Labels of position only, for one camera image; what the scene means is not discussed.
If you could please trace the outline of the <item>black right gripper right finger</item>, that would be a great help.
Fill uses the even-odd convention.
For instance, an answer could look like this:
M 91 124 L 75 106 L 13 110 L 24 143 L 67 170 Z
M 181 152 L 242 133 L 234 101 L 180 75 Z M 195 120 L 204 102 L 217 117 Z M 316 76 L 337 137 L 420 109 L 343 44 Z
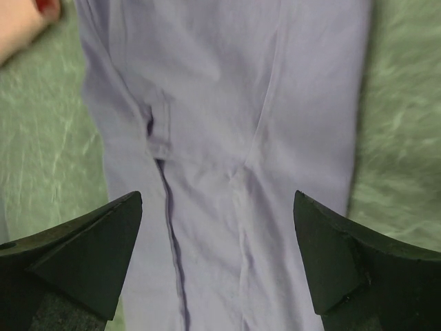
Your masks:
M 440 253 L 387 237 L 297 191 L 297 241 L 325 330 L 440 330 Z

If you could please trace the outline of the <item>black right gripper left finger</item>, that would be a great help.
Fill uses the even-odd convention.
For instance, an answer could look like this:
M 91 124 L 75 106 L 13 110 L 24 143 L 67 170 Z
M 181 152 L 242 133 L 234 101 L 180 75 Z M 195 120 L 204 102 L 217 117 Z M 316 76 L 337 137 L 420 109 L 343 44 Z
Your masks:
M 1 244 L 2 330 L 104 330 L 141 224 L 140 192 Z

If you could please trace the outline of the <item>purple t shirt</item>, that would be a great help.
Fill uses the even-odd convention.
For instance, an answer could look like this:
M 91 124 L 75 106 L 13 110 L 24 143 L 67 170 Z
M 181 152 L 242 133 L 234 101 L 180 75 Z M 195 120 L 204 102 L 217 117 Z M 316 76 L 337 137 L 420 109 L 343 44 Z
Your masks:
M 321 330 L 296 191 L 347 211 L 370 1 L 77 1 L 128 330 Z

